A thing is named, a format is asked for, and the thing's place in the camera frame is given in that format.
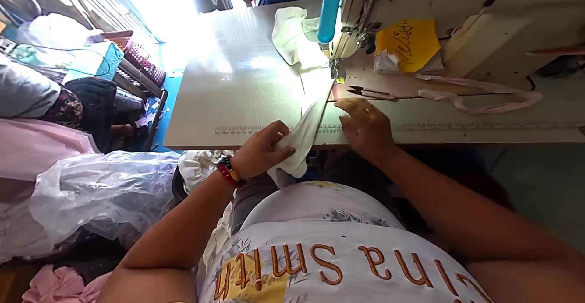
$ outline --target white t-shirt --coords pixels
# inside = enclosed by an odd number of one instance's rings
[[[492,303],[457,261],[375,199],[318,181],[260,202],[200,294],[199,302]]]

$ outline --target teal container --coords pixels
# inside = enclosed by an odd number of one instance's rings
[[[337,11],[340,0],[323,0],[321,5],[321,16],[319,18],[319,29],[317,39],[320,43],[328,43],[335,35],[335,24],[337,22]]]

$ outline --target red bracelet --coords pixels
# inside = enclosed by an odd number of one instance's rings
[[[228,168],[226,167],[226,165],[224,164],[218,164],[218,170],[221,173],[221,175],[223,176],[223,178],[230,183],[232,186],[239,188],[240,185],[236,182],[236,180],[234,180],[232,178],[232,176],[229,173]]]

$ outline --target woman's left hand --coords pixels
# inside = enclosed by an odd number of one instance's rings
[[[232,168],[240,178],[247,180],[280,164],[295,152],[292,147],[275,150],[276,142],[289,133],[289,128],[282,121],[271,123],[244,143],[231,159]]]

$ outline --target gray cloth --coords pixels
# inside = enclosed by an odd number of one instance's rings
[[[61,86],[0,54],[0,118],[38,118],[55,103]]]

